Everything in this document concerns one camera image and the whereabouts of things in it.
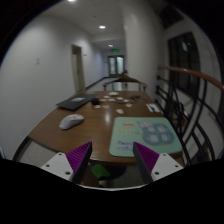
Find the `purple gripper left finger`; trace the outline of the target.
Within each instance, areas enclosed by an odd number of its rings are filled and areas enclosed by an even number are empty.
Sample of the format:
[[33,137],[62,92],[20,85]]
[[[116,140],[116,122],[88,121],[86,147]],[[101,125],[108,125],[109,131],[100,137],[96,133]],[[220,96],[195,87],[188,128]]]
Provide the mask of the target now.
[[42,166],[42,169],[65,180],[80,184],[91,154],[92,143],[88,142],[69,153],[57,153]]

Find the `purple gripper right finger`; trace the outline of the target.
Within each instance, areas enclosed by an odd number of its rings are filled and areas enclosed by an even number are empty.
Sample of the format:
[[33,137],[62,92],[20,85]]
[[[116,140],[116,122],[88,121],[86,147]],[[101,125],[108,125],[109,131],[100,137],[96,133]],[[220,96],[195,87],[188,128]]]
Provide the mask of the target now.
[[133,143],[133,154],[145,184],[182,169],[182,166],[167,153],[158,154],[137,142]]

